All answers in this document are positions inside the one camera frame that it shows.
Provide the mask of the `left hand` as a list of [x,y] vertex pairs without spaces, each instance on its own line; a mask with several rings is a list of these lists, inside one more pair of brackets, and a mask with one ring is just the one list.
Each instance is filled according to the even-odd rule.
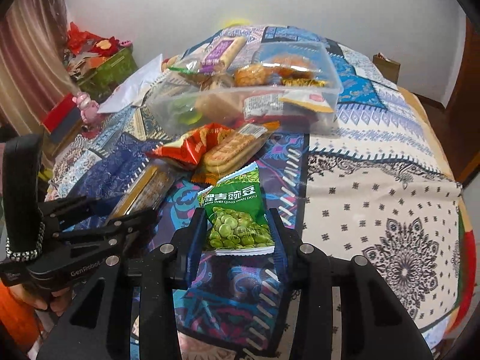
[[52,292],[51,295],[40,295],[25,284],[18,284],[7,288],[9,293],[20,302],[28,304],[39,311],[50,309],[57,316],[61,316],[72,301],[72,288]]

